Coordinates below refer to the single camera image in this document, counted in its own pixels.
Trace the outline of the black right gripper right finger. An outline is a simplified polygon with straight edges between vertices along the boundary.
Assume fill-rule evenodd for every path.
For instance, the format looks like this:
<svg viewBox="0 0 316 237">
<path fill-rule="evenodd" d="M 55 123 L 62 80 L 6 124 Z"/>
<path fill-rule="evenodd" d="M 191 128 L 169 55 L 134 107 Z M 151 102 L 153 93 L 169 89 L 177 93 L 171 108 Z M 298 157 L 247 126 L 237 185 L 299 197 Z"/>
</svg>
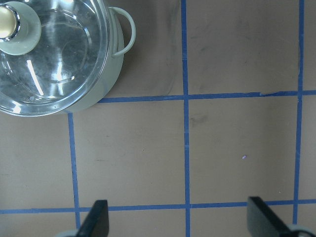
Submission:
<svg viewBox="0 0 316 237">
<path fill-rule="evenodd" d="M 252 237 L 295 237 L 260 197 L 247 200 L 247 229 Z"/>
</svg>

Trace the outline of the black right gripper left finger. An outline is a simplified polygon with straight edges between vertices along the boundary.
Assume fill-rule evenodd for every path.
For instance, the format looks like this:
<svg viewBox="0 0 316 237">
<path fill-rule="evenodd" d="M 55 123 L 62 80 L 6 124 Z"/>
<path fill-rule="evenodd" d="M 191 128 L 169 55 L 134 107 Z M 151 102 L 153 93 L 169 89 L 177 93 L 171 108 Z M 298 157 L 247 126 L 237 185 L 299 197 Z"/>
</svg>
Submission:
<svg viewBox="0 0 316 237">
<path fill-rule="evenodd" d="M 109 211 L 107 200 L 93 204 L 76 237 L 107 237 L 109 234 Z"/>
</svg>

